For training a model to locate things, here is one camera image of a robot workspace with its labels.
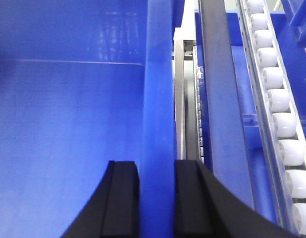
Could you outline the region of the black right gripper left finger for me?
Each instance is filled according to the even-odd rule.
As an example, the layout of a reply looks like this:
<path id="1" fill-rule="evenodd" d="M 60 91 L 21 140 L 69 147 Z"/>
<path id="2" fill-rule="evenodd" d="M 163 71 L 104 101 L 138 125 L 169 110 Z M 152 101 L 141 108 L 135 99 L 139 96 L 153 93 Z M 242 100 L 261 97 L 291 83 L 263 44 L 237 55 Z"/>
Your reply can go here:
<path id="1" fill-rule="evenodd" d="M 63 238 L 137 238 L 140 181 L 133 161 L 109 161 L 101 182 Z"/>

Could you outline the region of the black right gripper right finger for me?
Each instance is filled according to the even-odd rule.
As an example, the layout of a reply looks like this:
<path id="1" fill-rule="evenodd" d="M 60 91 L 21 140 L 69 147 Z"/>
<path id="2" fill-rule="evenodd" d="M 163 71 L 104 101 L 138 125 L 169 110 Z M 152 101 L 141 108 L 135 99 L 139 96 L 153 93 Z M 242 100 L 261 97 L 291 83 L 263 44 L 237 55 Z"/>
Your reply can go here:
<path id="1" fill-rule="evenodd" d="M 232 194 L 200 161 L 175 161 L 176 238 L 294 238 Z"/>

